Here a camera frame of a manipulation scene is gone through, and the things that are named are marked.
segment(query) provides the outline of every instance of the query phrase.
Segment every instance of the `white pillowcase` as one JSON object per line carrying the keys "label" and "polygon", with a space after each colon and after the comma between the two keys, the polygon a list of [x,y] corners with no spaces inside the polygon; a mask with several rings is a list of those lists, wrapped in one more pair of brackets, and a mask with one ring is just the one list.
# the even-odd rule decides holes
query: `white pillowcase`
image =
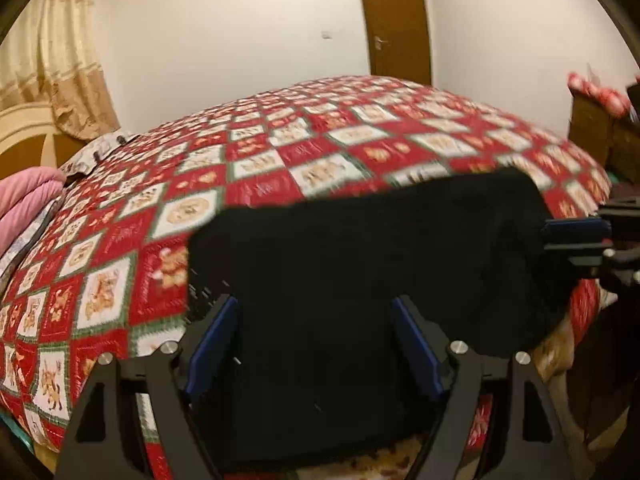
{"label": "white pillowcase", "polygon": [[67,177],[75,174],[88,175],[113,150],[119,146],[124,146],[139,135],[122,129],[110,134],[104,134],[89,142],[82,150],[60,166],[60,171]]}

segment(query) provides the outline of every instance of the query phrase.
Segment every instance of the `wooden dresser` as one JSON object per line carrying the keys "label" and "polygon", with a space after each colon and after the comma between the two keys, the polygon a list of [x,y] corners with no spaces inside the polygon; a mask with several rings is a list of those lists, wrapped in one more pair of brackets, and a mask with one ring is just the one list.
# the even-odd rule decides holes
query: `wooden dresser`
{"label": "wooden dresser", "polygon": [[614,119],[594,99],[573,92],[569,140],[617,176],[640,184],[640,126]]}

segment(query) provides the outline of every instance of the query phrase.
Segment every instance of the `headboard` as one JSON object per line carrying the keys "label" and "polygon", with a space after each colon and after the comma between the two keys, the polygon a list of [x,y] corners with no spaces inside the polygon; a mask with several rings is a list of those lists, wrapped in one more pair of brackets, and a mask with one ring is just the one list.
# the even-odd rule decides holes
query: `headboard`
{"label": "headboard", "polygon": [[0,112],[0,178],[31,166],[58,168],[83,146],[54,123],[49,102],[26,103]]}

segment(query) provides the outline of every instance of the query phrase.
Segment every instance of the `door handle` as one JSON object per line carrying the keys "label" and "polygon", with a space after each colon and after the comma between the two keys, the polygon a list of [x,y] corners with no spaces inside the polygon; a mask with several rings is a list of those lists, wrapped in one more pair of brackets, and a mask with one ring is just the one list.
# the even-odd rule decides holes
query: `door handle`
{"label": "door handle", "polygon": [[376,46],[376,50],[382,50],[382,46],[389,43],[388,40],[381,40],[379,36],[375,36],[373,41]]}

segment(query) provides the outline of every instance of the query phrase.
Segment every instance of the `pink blanket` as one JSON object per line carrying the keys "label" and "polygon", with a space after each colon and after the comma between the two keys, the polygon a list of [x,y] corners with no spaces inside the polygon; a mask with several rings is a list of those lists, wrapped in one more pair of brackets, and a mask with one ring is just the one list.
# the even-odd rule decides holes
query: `pink blanket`
{"label": "pink blanket", "polygon": [[0,180],[0,255],[62,193],[65,179],[55,168],[29,168]]}

